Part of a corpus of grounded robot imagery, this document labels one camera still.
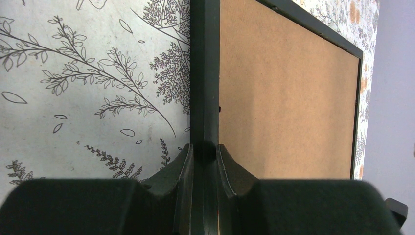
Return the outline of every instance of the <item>brown backing board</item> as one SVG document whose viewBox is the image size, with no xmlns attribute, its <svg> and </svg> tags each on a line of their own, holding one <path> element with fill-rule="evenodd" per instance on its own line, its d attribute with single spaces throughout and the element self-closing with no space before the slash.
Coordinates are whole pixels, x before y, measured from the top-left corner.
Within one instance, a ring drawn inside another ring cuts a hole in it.
<svg viewBox="0 0 415 235">
<path fill-rule="evenodd" d="M 219 142 L 258 178 L 349 179 L 359 59 L 254 0 L 221 0 Z"/>
</svg>

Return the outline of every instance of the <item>black plastic part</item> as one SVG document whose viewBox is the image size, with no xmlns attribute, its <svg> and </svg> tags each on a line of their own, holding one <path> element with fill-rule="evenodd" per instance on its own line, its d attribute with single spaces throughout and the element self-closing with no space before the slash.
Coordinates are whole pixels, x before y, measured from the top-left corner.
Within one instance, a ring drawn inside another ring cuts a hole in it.
<svg viewBox="0 0 415 235">
<path fill-rule="evenodd" d="M 25 181 L 0 209 L 0 234 L 189 234 L 192 172 L 188 144 L 142 184 L 132 179 Z"/>
<path fill-rule="evenodd" d="M 379 193 L 365 182 L 258 180 L 223 145 L 217 159 L 223 234 L 401 234 Z"/>
<path fill-rule="evenodd" d="M 193 235 L 217 234 L 220 0 L 190 1 L 190 143 L 195 171 Z"/>
<path fill-rule="evenodd" d="M 392 212 L 392 215 L 396 219 L 399 227 L 402 228 L 406 218 L 408 217 L 408 206 L 393 198 L 387 198 L 385 203 L 386 207 Z"/>
</svg>

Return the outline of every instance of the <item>falling leaf drawing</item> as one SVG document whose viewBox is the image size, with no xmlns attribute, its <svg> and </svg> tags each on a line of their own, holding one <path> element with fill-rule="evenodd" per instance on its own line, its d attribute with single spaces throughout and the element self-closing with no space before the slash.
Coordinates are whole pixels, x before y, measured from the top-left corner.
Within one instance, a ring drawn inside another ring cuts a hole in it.
<svg viewBox="0 0 415 235">
<path fill-rule="evenodd" d="M 12 103 L 15 103 L 15 104 L 27 104 L 26 100 L 24 100 L 22 97 L 20 97 L 17 94 L 14 94 L 12 92 L 2 92 L 1 95 L 7 101 L 10 101 Z"/>
<path fill-rule="evenodd" d="M 123 21 L 122 19 L 119 19 L 119 24 L 121 25 L 122 28 L 124 28 L 127 32 L 129 33 L 133 33 L 131 28 L 128 26 L 128 24 Z"/>
<path fill-rule="evenodd" d="M 105 6 L 105 3 L 107 3 L 107 0 L 90 0 L 90 3 L 96 9 L 101 10 Z"/>
<path fill-rule="evenodd" d="M 126 136 L 133 137 L 136 133 L 131 129 L 122 129 L 120 130 L 121 133 L 125 134 Z"/>
<path fill-rule="evenodd" d="M 55 134 L 56 132 L 58 132 L 61 128 L 62 128 L 63 123 L 59 123 L 55 126 L 55 128 L 53 129 L 53 133 Z"/>
<path fill-rule="evenodd" d="M 76 5 L 76 10 L 79 11 L 83 3 L 84 3 L 84 0 L 78 0 L 78 4 Z M 101 10 L 105 6 L 105 3 L 107 3 L 107 0 L 90 0 L 90 3 L 96 9 Z"/>
<path fill-rule="evenodd" d="M 67 116 L 65 116 L 65 115 L 63 115 L 63 114 L 56 114 L 56 115 L 54 115 L 54 117 L 55 117 L 55 118 L 62 119 L 62 120 L 66 120 L 66 119 L 68 119 L 68 117 L 67 117 Z"/>
</svg>

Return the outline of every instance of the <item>leaf illustration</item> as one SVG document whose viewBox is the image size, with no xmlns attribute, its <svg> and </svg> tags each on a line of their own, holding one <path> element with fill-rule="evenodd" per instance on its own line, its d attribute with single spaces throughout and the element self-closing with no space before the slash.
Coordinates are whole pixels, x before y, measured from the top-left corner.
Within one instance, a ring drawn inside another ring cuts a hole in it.
<svg viewBox="0 0 415 235">
<path fill-rule="evenodd" d="M 46 51 L 42 51 L 42 53 L 40 54 L 41 58 L 42 58 L 42 63 L 44 64 L 47 60 L 47 53 Z"/>
<path fill-rule="evenodd" d="M 65 115 L 63 115 L 63 114 L 56 114 L 56 115 L 54 115 L 54 117 L 55 117 L 55 118 L 62 119 L 62 120 L 66 120 L 66 119 L 68 119 L 68 117 L 67 117 L 67 116 L 65 116 Z"/>
<path fill-rule="evenodd" d="M 15 103 L 15 104 L 27 104 L 26 100 L 24 100 L 22 97 L 20 97 L 17 94 L 14 94 L 12 92 L 2 92 L 1 95 L 7 101 L 10 101 L 12 103 Z"/>
<path fill-rule="evenodd" d="M 131 129 L 122 129 L 120 130 L 121 133 L 125 134 L 126 136 L 133 137 L 136 133 Z"/>
<path fill-rule="evenodd" d="M 55 128 L 53 129 L 53 133 L 55 134 L 56 132 L 58 132 L 62 128 L 62 125 L 63 123 L 56 125 Z"/>
<path fill-rule="evenodd" d="M 123 29 L 125 29 L 127 32 L 129 32 L 129 33 L 133 33 L 132 32 L 132 30 L 131 30 L 131 28 L 128 26 L 128 24 L 125 22 L 125 21 L 123 21 L 122 19 L 119 19 L 119 24 L 121 25 L 121 27 L 123 28 Z"/>
<path fill-rule="evenodd" d="M 10 59 L 10 57 L 6 57 L 6 59 L 3 61 L 4 68 L 7 72 L 9 72 L 13 67 L 13 60 Z"/>
<path fill-rule="evenodd" d="M 20 184 L 22 181 L 21 180 L 12 180 L 9 183 L 13 184 L 13 185 L 18 185 Z"/>
<path fill-rule="evenodd" d="M 122 175 L 122 170 L 120 170 L 119 172 L 115 173 L 113 175 L 113 178 L 118 178 L 120 175 Z"/>
<path fill-rule="evenodd" d="M 101 10 L 105 6 L 106 2 L 107 0 L 90 0 L 92 6 L 94 6 L 98 10 Z"/>
<path fill-rule="evenodd" d="M 36 44 L 36 45 L 39 45 L 39 43 L 38 43 L 38 41 L 36 40 L 36 38 L 35 37 L 33 37 L 30 33 L 28 33 L 28 36 L 29 36 L 29 40 L 31 41 L 31 42 L 33 42 L 34 44 Z"/>
<path fill-rule="evenodd" d="M 125 171 L 125 175 L 129 176 L 133 172 L 133 169 L 134 169 L 134 163 L 131 163 L 130 167 Z"/>
<path fill-rule="evenodd" d="M 126 164 L 126 162 L 125 162 L 125 159 L 123 159 L 122 161 L 121 161 L 121 163 L 119 164 L 119 169 L 120 170 L 123 170 L 124 168 L 125 168 L 125 164 Z"/>
<path fill-rule="evenodd" d="M 16 67 L 19 67 L 20 65 L 22 65 L 27 59 L 27 55 L 25 52 L 21 53 L 19 55 L 19 57 L 17 58 L 17 65 Z"/>
</svg>

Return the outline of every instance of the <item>tree illustration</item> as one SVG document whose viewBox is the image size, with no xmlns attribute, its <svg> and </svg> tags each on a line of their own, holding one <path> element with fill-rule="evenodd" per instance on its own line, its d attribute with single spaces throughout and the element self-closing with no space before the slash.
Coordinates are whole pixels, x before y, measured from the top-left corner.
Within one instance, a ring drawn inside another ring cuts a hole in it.
<svg viewBox="0 0 415 235">
<path fill-rule="evenodd" d="M 126 89 L 134 94 L 132 99 L 129 99 L 128 102 L 123 96 L 117 96 L 117 99 L 111 102 L 104 99 L 105 105 L 102 105 L 101 109 L 95 114 L 103 118 L 109 111 L 115 116 L 123 109 L 129 111 L 136 109 L 138 114 L 143 114 L 144 117 L 148 114 L 158 113 L 176 136 L 167 118 L 144 97 L 142 90 L 148 82 L 143 80 L 142 73 L 139 74 L 138 79 L 135 79 L 133 70 L 137 63 L 132 62 L 130 57 L 125 56 L 115 47 L 111 47 L 111 50 L 107 51 L 107 58 L 99 61 L 88 56 L 84 47 L 84 41 L 87 37 L 64 24 L 63 19 L 59 16 L 48 20 L 50 24 L 57 26 L 57 33 L 52 38 L 60 41 L 61 47 L 58 49 L 41 45 L 30 33 L 28 34 L 28 40 L 14 36 L 10 27 L 13 21 L 13 19 L 0 17 L 0 36 L 11 41 L 17 41 L 16 46 L 11 46 L 7 41 L 0 38 L 0 61 L 3 61 L 2 64 L 6 71 L 21 66 L 29 56 L 40 59 L 42 63 L 45 63 L 48 60 L 49 53 L 61 55 L 69 60 L 63 64 L 61 72 L 54 73 L 50 70 L 42 70 L 46 77 L 41 83 L 47 84 L 46 89 L 50 90 L 52 94 L 60 96 L 66 91 L 69 83 L 75 81 L 80 81 L 84 85 L 102 85 L 105 89 L 108 87 Z M 118 74 L 111 74 L 105 70 L 106 67 L 115 67 Z"/>
<path fill-rule="evenodd" d="M 141 20 L 168 35 L 174 41 L 167 51 L 155 56 L 150 69 L 157 71 L 154 84 L 158 84 L 157 97 L 163 103 L 179 103 L 183 113 L 189 114 L 190 91 L 190 1 L 189 0 L 150 0 Z"/>
</svg>

